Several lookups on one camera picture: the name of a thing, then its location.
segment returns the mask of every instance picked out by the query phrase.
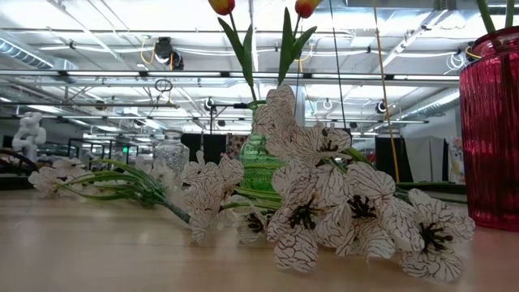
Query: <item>red tulip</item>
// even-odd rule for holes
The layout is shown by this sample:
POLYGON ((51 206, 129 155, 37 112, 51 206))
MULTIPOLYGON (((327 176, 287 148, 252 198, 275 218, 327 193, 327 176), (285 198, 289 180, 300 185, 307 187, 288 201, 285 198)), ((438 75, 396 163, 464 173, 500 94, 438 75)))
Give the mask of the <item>red tulip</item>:
POLYGON ((234 0, 209 0, 209 4, 219 15, 228 15, 234 9, 234 0))
POLYGON ((295 2, 295 11, 300 17, 307 19, 314 13, 319 3, 320 0, 297 0, 295 2))

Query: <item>artificial flower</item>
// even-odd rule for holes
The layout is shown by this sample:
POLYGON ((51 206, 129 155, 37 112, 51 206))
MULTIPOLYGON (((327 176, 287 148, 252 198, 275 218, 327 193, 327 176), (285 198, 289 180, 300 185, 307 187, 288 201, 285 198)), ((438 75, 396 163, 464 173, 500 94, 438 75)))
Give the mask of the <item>artificial flower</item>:
POLYGON ((359 218, 375 218, 383 230, 380 232, 391 235, 398 248, 404 251, 423 249, 416 220, 409 212, 412 208, 394 196, 396 185, 391 176, 358 162, 348 166, 347 179, 354 195, 349 203, 359 218))
POLYGON ((234 191, 234 185, 242 180, 243 166, 228 157, 222 157, 220 165, 213 162, 206 164, 202 151, 198 151, 196 156, 198 163, 186 164, 181 177, 183 182, 191 184, 184 201, 191 216, 192 238, 202 244, 212 225, 228 226, 234 223, 232 211, 220 212, 220 206, 229 192, 234 191))
POLYGON ((322 123, 315 127, 299 127, 294 118, 294 92, 287 85, 271 90, 267 105, 260 106, 253 121, 253 129, 260 135, 269 135, 266 149, 283 161, 294 157, 309 159, 317 164, 330 157, 351 157, 341 153, 351 147, 351 136, 333 126, 322 123))
POLYGON ((77 158, 63 158, 55 161, 52 166, 56 169, 59 178, 78 178, 87 173, 84 163, 77 158))
POLYGON ((423 191, 413 189, 409 198, 419 216, 425 247, 421 251, 403 251, 400 266, 413 277, 440 281, 458 278, 462 262, 451 244, 472 240, 474 221, 423 191))
POLYGON ((307 19, 314 13, 320 2, 320 0, 297 0, 295 3, 295 11, 299 16, 307 19))
POLYGON ((335 247, 344 241, 348 217, 343 212, 345 195, 338 194, 348 188, 344 188, 344 179, 332 177, 326 167, 315 169, 307 161, 295 159, 272 176, 282 206, 268 223, 267 240, 277 241, 274 257, 278 268, 309 272, 317 264, 318 242, 335 247))
POLYGON ((228 15, 234 9, 234 0, 209 0, 209 4, 219 15, 228 15))

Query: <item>green glass vase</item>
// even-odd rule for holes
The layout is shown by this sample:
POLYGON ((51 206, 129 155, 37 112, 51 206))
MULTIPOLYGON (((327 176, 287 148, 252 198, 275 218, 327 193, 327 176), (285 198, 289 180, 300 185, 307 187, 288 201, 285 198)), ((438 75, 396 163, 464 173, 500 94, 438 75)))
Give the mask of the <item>green glass vase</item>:
POLYGON ((249 135, 240 151, 240 161, 245 169, 241 187, 255 191, 274 191, 272 175, 283 163, 268 154, 265 144, 268 138, 254 133, 249 135))

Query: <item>white wall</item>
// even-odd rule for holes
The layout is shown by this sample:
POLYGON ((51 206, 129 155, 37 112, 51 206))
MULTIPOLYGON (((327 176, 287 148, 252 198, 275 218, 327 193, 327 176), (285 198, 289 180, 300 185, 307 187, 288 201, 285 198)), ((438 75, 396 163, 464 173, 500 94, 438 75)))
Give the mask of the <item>white wall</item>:
POLYGON ((404 138, 434 136, 438 138, 461 137, 459 106, 445 112, 443 117, 430 117, 428 124, 410 124, 401 129, 404 138))

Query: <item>black flower center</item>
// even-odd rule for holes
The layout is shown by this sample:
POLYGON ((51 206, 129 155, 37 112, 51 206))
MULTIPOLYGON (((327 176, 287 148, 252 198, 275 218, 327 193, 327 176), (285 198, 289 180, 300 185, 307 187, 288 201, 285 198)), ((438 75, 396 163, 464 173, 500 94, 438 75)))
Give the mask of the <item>black flower center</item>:
POLYGON ((311 204, 315 200, 316 195, 314 194, 310 201, 303 205, 298 206, 289 217, 290 228, 294 228, 296 225, 303 225, 307 230, 313 230, 315 228, 315 222, 311 219, 312 216, 318 216, 321 212, 318 208, 312 208, 311 204))
POLYGON ((348 200, 348 204, 351 206, 351 211, 354 213, 353 218, 376 218, 375 207, 370 207, 370 200, 364 197, 364 201, 360 195, 354 195, 352 200, 348 200))
MULTIPOLYGON (((273 215, 272 211, 267 211, 267 213, 265 214, 265 216, 267 218, 267 224, 270 221, 270 217, 272 217, 272 215, 273 215)), ((247 216, 247 227, 249 227, 249 229, 252 232, 257 233, 257 234, 263 232, 264 228, 265 228, 265 226, 263 225, 261 220, 254 213, 250 213, 247 216)))
POLYGON ((433 246, 437 251, 446 250, 447 247, 444 245, 447 242, 451 242, 453 237, 451 235, 441 236, 437 233, 441 233, 444 231, 443 228, 434 228, 436 223, 431 223, 429 226, 424 226, 423 223, 420 223, 420 235, 422 235, 423 241, 425 242, 425 247, 423 248, 424 253, 428 253, 427 248, 429 246, 433 246))

